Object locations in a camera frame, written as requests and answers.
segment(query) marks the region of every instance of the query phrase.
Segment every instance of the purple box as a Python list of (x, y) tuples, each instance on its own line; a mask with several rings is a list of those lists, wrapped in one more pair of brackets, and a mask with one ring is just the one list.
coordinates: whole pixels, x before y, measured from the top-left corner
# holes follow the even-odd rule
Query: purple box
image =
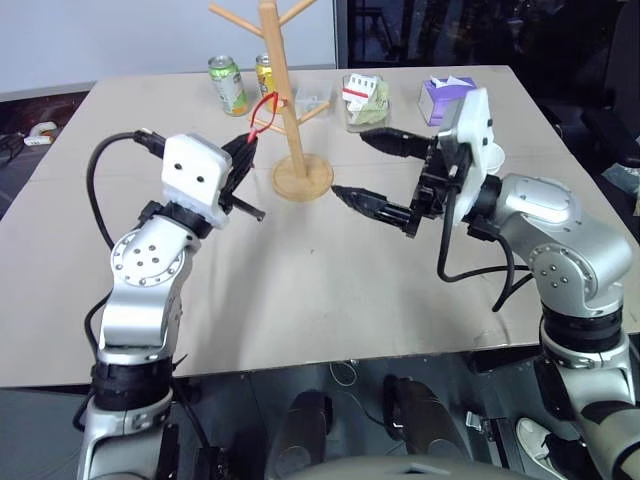
[[(476, 84), (471, 77), (456, 77), (459, 80), (463, 80), (471, 84), (467, 85), (448, 85), (445, 87), (436, 88), (431, 80), (425, 80), (422, 82), (422, 89), (420, 91), (420, 99), (418, 100), (418, 107), (422, 112), (427, 124), (430, 126), (438, 126), (442, 123), (444, 114), (453, 100), (458, 100), (464, 97), (469, 90), (474, 90)], [(446, 82), (447, 78), (439, 79), (442, 82)], [(433, 108), (429, 111), (429, 100)]]

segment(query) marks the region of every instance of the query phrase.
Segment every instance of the white wall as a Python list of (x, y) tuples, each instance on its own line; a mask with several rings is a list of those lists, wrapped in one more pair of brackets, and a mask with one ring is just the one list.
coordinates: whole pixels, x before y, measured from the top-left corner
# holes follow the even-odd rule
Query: white wall
[[(258, 0), (217, 4), (259, 25)], [(296, 0), (279, 0), (283, 14)], [(208, 0), (11, 0), (0, 11), (0, 100), (115, 75), (205, 71), (219, 54), (253, 68), (263, 40)], [(333, 1), (283, 27), (290, 66), (335, 64)]]

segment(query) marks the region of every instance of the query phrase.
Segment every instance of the soda can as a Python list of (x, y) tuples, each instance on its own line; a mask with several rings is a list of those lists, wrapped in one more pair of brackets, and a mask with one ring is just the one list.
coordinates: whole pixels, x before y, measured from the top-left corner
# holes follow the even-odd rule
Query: soda can
[(218, 55), (209, 59), (209, 76), (213, 80), (222, 110), (234, 117), (244, 115), (249, 110), (247, 94), (242, 86), (240, 69), (227, 55)]
[[(269, 55), (263, 53), (256, 57), (256, 74), (258, 76), (258, 88), (260, 94), (264, 97), (276, 89), (275, 81), (273, 80), (273, 70), (271, 69), (271, 62), (269, 62)], [(273, 103), (267, 102), (265, 105), (267, 110), (273, 112)], [(276, 107), (276, 113), (280, 112), (280, 107)]]

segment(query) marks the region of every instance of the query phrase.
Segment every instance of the red string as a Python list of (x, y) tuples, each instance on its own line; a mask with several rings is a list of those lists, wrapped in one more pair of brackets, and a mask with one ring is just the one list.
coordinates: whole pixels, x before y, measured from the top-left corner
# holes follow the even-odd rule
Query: red string
[[(272, 98), (273, 98), (273, 109), (272, 109), (273, 112), (271, 115), (271, 120), (262, 128), (254, 127), (253, 124), (256, 121), (256, 113), (258, 113), (258, 110), (260, 110), (260, 107), (262, 107), (265, 103), (267, 103)], [(262, 97), (262, 100), (260, 100), (258, 104), (254, 107), (253, 113), (251, 114), (251, 124), (250, 124), (250, 130), (249, 130), (249, 138), (247, 138), (247, 143), (253, 142), (258, 136), (258, 134), (264, 132), (273, 124), (273, 121), (276, 119), (277, 108), (278, 108), (278, 92), (271, 92), (265, 95), (264, 97)]]

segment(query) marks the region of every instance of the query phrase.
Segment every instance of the table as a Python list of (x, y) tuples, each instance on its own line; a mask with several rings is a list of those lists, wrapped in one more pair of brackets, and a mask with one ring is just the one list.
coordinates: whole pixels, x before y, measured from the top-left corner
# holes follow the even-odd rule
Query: table
[[(416, 100), (430, 75), (470, 75), (487, 87), (501, 174), (555, 178), (594, 216), (633, 245), (627, 291), (640, 291), (640, 251), (606, 199), (545, 121), (513, 72), (502, 66), (385, 69), (390, 125), (423, 135)], [(332, 82), (345, 72), (292, 72), (295, 84)], [(255, 75), (244, 73), (253, 90)], [(108, 251), (94, 225), (84, 173), (94, 146), (140, 127), (164, 136), (195, 132), (224, 144), (247, 118), (222, 113), (206, 74), (124, 77), (99, 82), (0, 222), (0, 386), (86, 383), (92, 357), (82, 331), (87, 310), (110, 288)], [(421, 162), (386, 156), (344, 129), (334, 104), (301, 128), (305, 151), (326, 156), (335, 183), (362, 186), (408, 204)], [(271, 166), (287, 154), (275, 132), (260, 138), (256, 168), (238, 196), (267, 212), (259, 224), (234, 212), (194, 259), (183, 290), (178, 375), (254, 370), (347, 358), (489, 349), (536, 343), (539, 300), (528, 284), (501, 312), (490, 306), (501, 274), (445, 284), (436, 275), (440, 221), (424, 220), (415, 239), (371, 221), (328, 193), (290, 203), (271, 188)], [(133, 143), (114, 145), (99, 165), (97, 192), (114, 238), (150, 199), (161, 200), (159, 160)], [(496, 245), (458, 228), (449, 272), (502, 264)], [(640, 298), (628, 295), (624, 326), (640, 330)]]

